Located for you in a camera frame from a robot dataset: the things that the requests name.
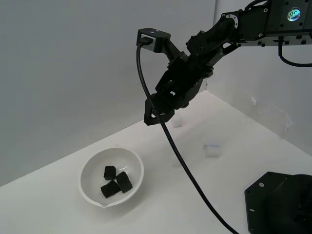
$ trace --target small white object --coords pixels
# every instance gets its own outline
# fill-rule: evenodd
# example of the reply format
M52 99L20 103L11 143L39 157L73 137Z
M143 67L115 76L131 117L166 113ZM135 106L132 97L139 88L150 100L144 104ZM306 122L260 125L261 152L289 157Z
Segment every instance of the small white object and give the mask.
M172 118L172 126L174 128L178 128L182 126L182 116L181 114L178 112L176 113L173 118Z
M205 143L205 155L206 157L220 157L222 150L220 143Z
M105 166L115 166L116 175L127 173L133 188L105 198L101 187L109 181L104 179ZM110 148L103 150L84 165L79 177L79 191L84 199L93 205L103 208L115 206L131 198L139 189L144 176L144 166L138 154L125 148Z
M256 106L257 105L257 101L255 100L255 98L252 96L252 105Z

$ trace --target white table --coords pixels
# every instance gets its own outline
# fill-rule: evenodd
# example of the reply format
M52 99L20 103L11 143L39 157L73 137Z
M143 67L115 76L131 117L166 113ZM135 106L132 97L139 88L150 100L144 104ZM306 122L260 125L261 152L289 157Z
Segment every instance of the white table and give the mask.
M267 171L312 174L312 157L204 91L169 129L206 196L240 234L247 234L244 191ZM205 158L205 139L222 141ZM139 153L145 177L125 204L102 209L85 201L78 175L95 153L117 144ZM160 126L134 124L0 187L1 234L228 234L175 160Z

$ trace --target black cable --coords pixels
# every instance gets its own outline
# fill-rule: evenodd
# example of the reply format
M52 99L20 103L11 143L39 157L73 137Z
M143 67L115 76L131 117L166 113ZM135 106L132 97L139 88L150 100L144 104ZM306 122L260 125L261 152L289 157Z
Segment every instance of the black cable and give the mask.
M254 0L253 2L249 3L246 7L245 7L245 12L249 10L249 8L259 4L259 3L262 3L264 1L271 1L271 0Z
M312 67L312 63L295 63L295 62L290 62L289 60L285 59L283 57L283 41L279 40L278 41L278 56L281 58L281 60L290 65L290 66L294 66L294 67Z
M137 45L137 49L136 49L136 66L137 66L137 71L138 71L138 75L144 90L144 93L148 99L148 102L150 103L154 115L156 116L157 120L159 121L162 129L164 130L164 133L166 134L166 137L177 157L177 159L179 160L179 162L181 163L183 169L185 170L187 176L190 178L191 182L194 184L196 190L198 191L199 195L201 196L201 198L204 200L204 202L206 203L206 205L208 206L208 208L211 210L211 212L216 216L216 218L223 224L224 227L226 227L231 233L233 234L238 234L237 231L235 231L229 224L227 224L227 222L225 222L225 220L219 215L219 213L214 209L214 207L212 206L212 204L210 203L210 201L207 199L207 197L205 196L204 192L202 191L202 189L200 188L199 184L197 183L197 181L195 180L194 176L192 175L190 169L187 167L186 163L184 162L179 150L177 149L174 140L172 139L169 130L164 122L164 120L162 119L161 115L158 113L158 111L155 109L155 106L152 102L152 97L151 94L146 86L145 80L144 80L144 76L142 73L142 68L141 68L141 57L140 57L140 52L141 52L141 47L143 46L143 43L140 42Z

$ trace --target white wall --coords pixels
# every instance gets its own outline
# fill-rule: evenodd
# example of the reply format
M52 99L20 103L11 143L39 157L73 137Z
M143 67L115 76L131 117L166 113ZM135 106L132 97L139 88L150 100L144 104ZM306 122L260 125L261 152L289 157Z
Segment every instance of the white wall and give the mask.
M215 20L244 9L251 0L217 0ZM285 47L284 56L312 62L312 45ZM312 155L312 68L284 64L277 47L241 47L224 57L208 80L207 90ZM250 107L250 96L257 105ZM285 120L292 126L285 133Z
M0 186L143 119L137 30L180 50L213 24L207 0L0 0ZM151 90L164 55L142 52Z

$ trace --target white surface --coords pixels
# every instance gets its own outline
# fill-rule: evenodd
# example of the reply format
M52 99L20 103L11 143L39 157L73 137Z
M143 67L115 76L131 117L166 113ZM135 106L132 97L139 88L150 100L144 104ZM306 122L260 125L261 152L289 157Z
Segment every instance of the white surface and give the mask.
M175 115L171 119L172 126L178 128L182 126L182 116L180 112L176 111Z
M126 193L121 191L114 196L105 198L100 188L107 184L104 169L115 166L116 175L125 172L132 184L132 189ZM139 189L144 177L144 166L140 156L124 148L110 148L103 150L84 165L79 175L79 191L83 198L93 205L107 208L121 204L130 199Z
M203 92L181 111L183 127L168 124L203 191L240 234L248 234L244 191L267 171L312 175L312 157L214 95ZM205 158L203 139L223 140L220 158ZM128 202L107 209L85 201L77 188L84 163L121 144L137 152L145 175ZM3 234L228 234L205 206L160 126L139 122L0 187Z
M214 11L215 0L0 0L0 185L142 120L138 29L186 50ZM167 65L142 51L151 93Z
M215 20L252 1L217 0ZM312 45L285 46L283 55L293 62L309 63ZM312 155L311 72L312 68L283 63L277 47L240 47L214 66L207 90ZM255 111L249 107L250 99L244 100L245 93L255 98Z

